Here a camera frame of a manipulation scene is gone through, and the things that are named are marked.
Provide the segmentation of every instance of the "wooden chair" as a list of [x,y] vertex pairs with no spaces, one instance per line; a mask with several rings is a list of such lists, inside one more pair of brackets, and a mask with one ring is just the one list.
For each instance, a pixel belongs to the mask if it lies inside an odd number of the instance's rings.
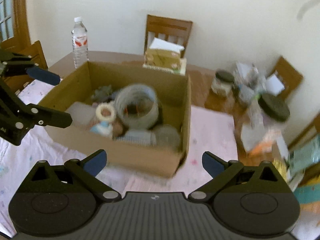
[[183,39],[184,50],[181,53],[181,58],[184,57],[184,53],[186,51],[191,28],[193,22],[184,21],[178,19],[171,19],[165,17],[158,17],[153,15],[147,15],[147,24],[146,24],[146,37],[144,42],[144,52],[148,48],[148,38],[149,33],[154,33],[155,38],[158,38],[159,34],[165,34],[165,40],[168,41],[169,36],[174,36],[174,43],[177,44],[179,38]]
[[294,91],[302,82],[303,75],[295,70],[282,56],[273,68],[271,74],[276,74],[278,79],[283,83],[284,90],[278,95],[285,100],[289,94]]
[[[25,48],[19,53],[23,55],[31,56],[32,57],[31,60],[34,63],[38,63],[40,68],[48,69],[48,65],[44,58],[40,41],[36,41],[34,44]],[[7,77],[4,79],[4,81],[11,88],[13,92],[16,92],[18,90],[22,91],[25,87],[24,84],[26,84],[27,82],[32,82],[33,79],[30,78],[28,75],[22,75],[22,76]]]

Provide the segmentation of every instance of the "cardboard box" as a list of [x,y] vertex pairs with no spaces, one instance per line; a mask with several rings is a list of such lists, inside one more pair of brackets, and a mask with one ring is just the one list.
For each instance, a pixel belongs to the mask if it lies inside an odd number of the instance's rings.
[[88,62],[64,78],[39,105],[65,111],[76,101],[92,104],[90,96],[100,86],[111,84],[113,90],[118,90],[134,83],[155,89],[162,104],[164,123],[181,131],[179,152],[114,141],[73,125],[65,129],[46,126],[46,131],[53,141],[86,155],[104,149],[111,164],[172,177],[188,153],[191,105],[188,77],[142,67]]
[[172,70],[180,70],[180,54],[164,49],[147,49],[145,64]]

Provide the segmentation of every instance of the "white paper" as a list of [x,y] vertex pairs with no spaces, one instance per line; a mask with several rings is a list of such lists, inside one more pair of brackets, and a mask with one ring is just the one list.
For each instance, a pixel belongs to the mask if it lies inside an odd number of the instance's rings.
[[241,76],[242,79],[244,79],[249,73],[249,71],[253,68],[252,65],[247,65],[240,62],[237,62],[236,66],[238,68],[239,75]]
[[178,44],[174,44],[168,41],[164,41],[158,38],[154,38],[150,47],[150,49],[164,49],[164,50],[170,50],[174,51],[176,53],[180,53],[182,50],[184,50],[184,47]]
[[266,89],[268,93],[277,96],[284,90],[284,88],[284,85],[275,74],[272,74],[267,78]]

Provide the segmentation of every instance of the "wooden table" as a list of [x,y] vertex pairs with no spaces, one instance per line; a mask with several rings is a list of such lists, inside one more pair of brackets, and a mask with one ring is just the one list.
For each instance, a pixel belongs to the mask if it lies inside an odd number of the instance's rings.
[[[143,64],[143,55],[124,54],[105,51],[89,51],[89,59],[92,61],[103,61],[115,64],[124,64],[132,66],[141,66]],[[64,78],[75,70],[72,53],[66,55],[57,63],[49,68],[49,71],[57,73]],[[215,71],[200,68],[195,65],[187,65],[187,74],[191,80],[191,103],[195,106],[204,107],[218,112],[224,112],[233,115],[235,125],[244,114],[243,108],[230,95],[228,98],[220,98],[211,91],[211,82]],[[237,144],[238,158],[247,166],[257,166],[262,160],[272,161],[270,153],[255,157],[247,157],[241,144]]]

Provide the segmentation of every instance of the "jar lid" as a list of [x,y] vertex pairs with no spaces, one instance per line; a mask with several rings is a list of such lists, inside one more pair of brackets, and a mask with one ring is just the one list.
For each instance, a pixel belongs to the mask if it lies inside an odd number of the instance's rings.
[[234,76],[225,70],[218,70],[216,72],[216,77],[226,83],[233,83],[235,81]]
[[258,100],[259,106],[271,118],[279,122],[285,122],[290,116],[290,110],[287,104],[274,95],[265,93]]

